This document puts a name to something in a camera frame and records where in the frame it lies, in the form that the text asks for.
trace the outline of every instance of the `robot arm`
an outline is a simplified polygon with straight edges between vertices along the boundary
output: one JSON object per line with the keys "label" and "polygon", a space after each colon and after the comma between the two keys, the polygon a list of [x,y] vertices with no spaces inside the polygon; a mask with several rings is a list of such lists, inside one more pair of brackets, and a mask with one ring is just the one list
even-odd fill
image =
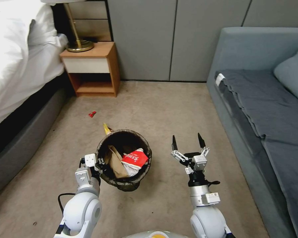
{"label": "robot arm", "polygon": [[221,201],[219,194],[211,193],[209,190],[209,186],[220,182],[209,182],[204,175],[207,164],[206,156],[210,148],[205,146],[199,133],[198,139],[200,152],[181,154],[178,151],[175,136],[173,136],[171,152],[171,155],[185,166],[185,172],[189,175],[188,186],[191,202],[195,208],[190,219],[193,232],[198,238],[234,238],[222,213],[214,206]]}
{"label": "robot arm", "polygon": [[95,154],[86,155],[75,172],[78,188],[76,195],[64,208],[62,221],[54,238],[90,238],[100,218],[102,205],[98,200],[100,192],[101,167],[103,160],[96,160]]}

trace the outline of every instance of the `white bedsheet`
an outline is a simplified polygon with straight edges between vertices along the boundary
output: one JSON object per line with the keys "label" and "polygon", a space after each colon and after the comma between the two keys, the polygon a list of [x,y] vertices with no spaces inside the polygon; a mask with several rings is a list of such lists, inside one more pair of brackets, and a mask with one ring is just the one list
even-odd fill
{"label": "white bedsheet", "polygon": [[65,35],[59,37],[59,44],[45,44],[29,49],[28,63],[24,74],[16,80],[12,88],[4,90],[0,101],[0,123],[17,109],[32,94],[64,71],[59,54],[67,43]]}
{"label": "white bedsheet", "polygon": [[0,123],[62,74],[59,54],[66,43],[65,35],[56,35],[50,6],[40,0],[0,2]]}

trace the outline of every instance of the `red wrapper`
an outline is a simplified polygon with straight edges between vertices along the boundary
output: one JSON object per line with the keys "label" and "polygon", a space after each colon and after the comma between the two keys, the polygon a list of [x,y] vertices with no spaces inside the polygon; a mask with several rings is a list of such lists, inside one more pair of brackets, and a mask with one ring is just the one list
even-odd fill
{"label": "red wrapper", "polygon": [[127,164],[135,169],[141,169],[147,161],[148,157],[141,148],[131,152],[130,154],[124,155],[122,159],[123,164]]}

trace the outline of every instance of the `nightstand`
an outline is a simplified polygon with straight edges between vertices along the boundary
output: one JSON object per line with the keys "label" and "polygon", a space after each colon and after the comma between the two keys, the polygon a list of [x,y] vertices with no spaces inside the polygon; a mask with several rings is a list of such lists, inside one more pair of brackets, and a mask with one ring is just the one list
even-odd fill
{"label": "nightstand", "polygon": [[114,42],[98,42],[85,52],[63,51],[61,59],[76,96],[116,97],[120,74]]}

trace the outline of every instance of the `trash can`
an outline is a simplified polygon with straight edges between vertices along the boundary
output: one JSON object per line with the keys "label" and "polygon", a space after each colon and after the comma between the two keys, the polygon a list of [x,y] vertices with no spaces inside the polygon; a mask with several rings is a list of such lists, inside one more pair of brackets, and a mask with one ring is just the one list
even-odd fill
{"label": "trash can", "polygon": [[123,153],[129,154],[136,149],[142,148],[148,157],[148,163],[143,165],[139,172],[132,177],[117,179],[109,165],[106,165],[106,170],[100,176],[108,184],[117,187],[119,190],[125,192],[136,190],[140,185],[140,181],[145,177],[150,168],[152,152],[148,142],[142,135],[135,131],[127,129],[115,130],[105,136],[99,143],[96,151],[97,158],[105,158],[105,154],[109,150],[109,145],[113,145],[121,155]]}

